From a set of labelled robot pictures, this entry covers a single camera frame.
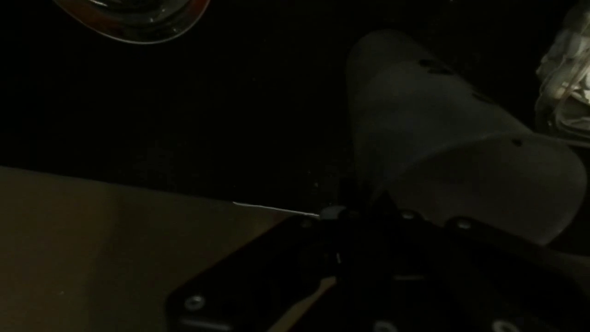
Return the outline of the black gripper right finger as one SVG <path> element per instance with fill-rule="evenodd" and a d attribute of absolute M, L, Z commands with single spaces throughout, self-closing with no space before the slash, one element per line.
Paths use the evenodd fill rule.
<path fill-rule="evenodd" d="M 590 332 L 589 262 L 473 218 L 443 227 L 414 210 L 379 214 L 399 253 L 451 295 L 467 332 Z"/>

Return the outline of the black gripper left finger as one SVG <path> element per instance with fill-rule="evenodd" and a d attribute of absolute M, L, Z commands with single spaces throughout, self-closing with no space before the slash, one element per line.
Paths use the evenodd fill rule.
<path fill-rule="evenodd" d="M 176 288 L 167 299 L 168 332 L 272 332 L 327 279 L 334 288 L 286 332 L 369 332 L 347 255 L 353 234 L 373 223 L 355 207 L 288 216 Z"/>

